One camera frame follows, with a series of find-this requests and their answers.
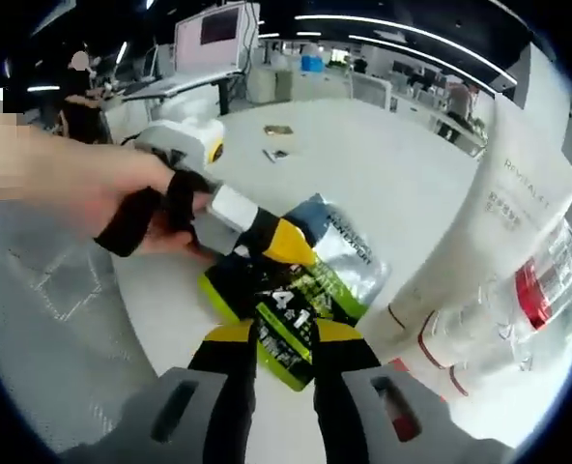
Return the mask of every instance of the blue container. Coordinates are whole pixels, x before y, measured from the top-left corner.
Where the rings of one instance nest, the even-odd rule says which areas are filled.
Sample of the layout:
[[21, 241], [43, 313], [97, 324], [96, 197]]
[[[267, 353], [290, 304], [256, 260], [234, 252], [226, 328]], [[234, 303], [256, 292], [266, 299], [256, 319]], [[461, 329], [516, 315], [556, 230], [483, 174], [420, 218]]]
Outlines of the blue container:
[[322, 73], [325, 70], [323, 59], [319, 56], [301, 56], [301, 70], [309, 73]]

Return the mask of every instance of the human hand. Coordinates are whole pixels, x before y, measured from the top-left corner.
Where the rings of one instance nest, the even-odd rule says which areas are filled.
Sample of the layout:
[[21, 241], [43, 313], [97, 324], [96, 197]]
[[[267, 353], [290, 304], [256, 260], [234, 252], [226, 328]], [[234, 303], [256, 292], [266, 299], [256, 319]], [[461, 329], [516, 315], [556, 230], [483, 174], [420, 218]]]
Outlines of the human hand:
[[[97, 237], [124, 198], [150, 187], [165, 194], [174, 171], [153, 155], [111, 145], [85, 145], [20, 126], [14, 115], [0, 114], [0, 199], [19, 199], [48, 208], [78, 230]], [[207, 193], [193, 195], [200, 212]], [[181, 252], [203, 259], [192, 235], [172, 231], [164, 212], [156, 212], [137, 252]]]
[[90, 89], [86, 91], [86, 96], [93, 99], [93, 100], [102, 100], [105, 94], [104, 87], [97, 87], [95, 89]]

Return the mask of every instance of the desk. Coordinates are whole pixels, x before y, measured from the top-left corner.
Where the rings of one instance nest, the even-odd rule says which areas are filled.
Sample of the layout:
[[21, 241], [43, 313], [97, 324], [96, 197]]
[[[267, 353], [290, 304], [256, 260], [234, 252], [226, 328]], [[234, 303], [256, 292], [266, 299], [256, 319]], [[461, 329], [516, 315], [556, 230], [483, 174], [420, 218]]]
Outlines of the desk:
[[[380, 311], [453, 221], [477, 163], [437, 135], [356, 100], [296, 101], [222, 118], [224, 155], [209, 173], [284, 214], [320, 192], [340, 205], [392, 268]], [[293, 155], [271, 163], [264, 125], [289, 125]], [[197, 288], [203, 266], [176, 256], [114, 259], [129, 319], [158, 375], [187, 366], [218, 322]], [[249, 463], [322, 463], [313, 386], [295, 393], [258, 367]]]
[[203, 85], [215, 84], [219, 89], [220, 114], [224, 115], [228, 114], [228, 80], [240, 73], [241, 70], [234, 68], [179, 72], [171, 77], [154, 82], [138, 92], [126, 95], [123, 97], [123, 100], [130, 102], [146, 99], [170, 99], [187, 90], [202, 87]]
[[[414, 119], [417, 123], [427, 127], [429, 131], [436, 132], [437, 125], [439, 122], [447, 124], [454, 131], [458, 131], [460, 133], [460, 138], [468, 141], [469, 144], [478, 149], [478, 150], [473, 150], [475, 152], [474, 155], [472, 155], [474, 158], [477, 158], [477, 156], [481, 153], [481, 149], [483, 149], [486, 146], [485, 140], [475, 135], [474, 133], [465, 130], [462, 126], [460, 126], [453, 119], [448, 117], [442, 111], [435, 108], [431, 108], [430, 106], [425, 105], [422, 102], [417, 101], [416, 99], [404, 94], [393, 92], [391, 96], [398, 100], [399, 114], [409, 119]], [[402, 103], [405, 107], [408, 107], [408, 109], [405, 111], [400, 111], [400, 103]], [[417, 115], [414, 118], [412, 117], [411, 114], [412, 112], [417, 113]], [[465, 151], [469, 154], [472, 153], [472, 150], [470, 150], [469, 147], [466, 147]]]

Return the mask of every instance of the person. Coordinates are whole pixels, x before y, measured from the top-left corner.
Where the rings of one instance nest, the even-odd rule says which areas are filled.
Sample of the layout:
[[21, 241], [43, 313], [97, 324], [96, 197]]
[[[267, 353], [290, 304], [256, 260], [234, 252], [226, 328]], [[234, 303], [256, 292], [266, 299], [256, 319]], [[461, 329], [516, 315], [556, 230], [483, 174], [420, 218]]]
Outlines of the person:
[[76, 51], [68, 63], [61, 86], [59, 117], [65, 137], [88, 144], [102, 139], [102, 94], [102, 88], [91, 89], [88, 55], [82, 50]]
[[[467, 86], [464, 82], [457, 84], [449, 84], [449, 108], [447, 116], [462, 126], [467, 131], [472, 131], [469, 124], [469, 117], [472, 113], [473, 97], [479, 91], [474, 85]], [[443, 123], [439, 130], [442, 138], [449, 136], [449, 142], [454, 143], [460, 136], [460, 132], [453, 129], [449, 124]]]
[[[116, 145], [85, 145], [0, 113], [0, 200], [45, 208], [87, 237], [106, 228], [129, 194], [152, 188], [165, 195], [174, 174], [153, 155]], [[194, 193], [192, 211], [201, 211], [210, 199], [207, 193]], [[209, 259], [192, 243], [190, 232], [172, 232], [155, 213], [137, 252]]]
[[362, 73], [365, 74], [367, 71], [367, 61], [365, 61], [364, 56], [358, 57], [355, 62], [353, 63], [355, 73]]
[[432, 81], [428, 79], [424, 74], [421, 72], [413, 72], [409, 76], [409, 80], [407, 80], [407, 85], [409, 87], [415, 87], [415, 84], [417, 83], [421, 84], [421, 90], [424, 92], [430, 90], [430, 87], [432, 86]]

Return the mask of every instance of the green snack package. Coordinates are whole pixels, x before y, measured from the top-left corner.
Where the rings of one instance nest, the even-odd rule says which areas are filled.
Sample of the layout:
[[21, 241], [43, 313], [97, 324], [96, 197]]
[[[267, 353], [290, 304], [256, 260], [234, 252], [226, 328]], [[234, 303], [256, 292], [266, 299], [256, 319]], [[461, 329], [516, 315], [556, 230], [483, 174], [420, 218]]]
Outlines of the green snack package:
[[200, 286], [226, 320], [258, 320], [259, 361], [301, 391], [313, 379], [314, 319], [354, 327], [385, 285], [388, 269], [321, 195], [285, 218], [303, 232], [317, 254], [316, 264], [285, 265], [233, 253], [208, 269]]

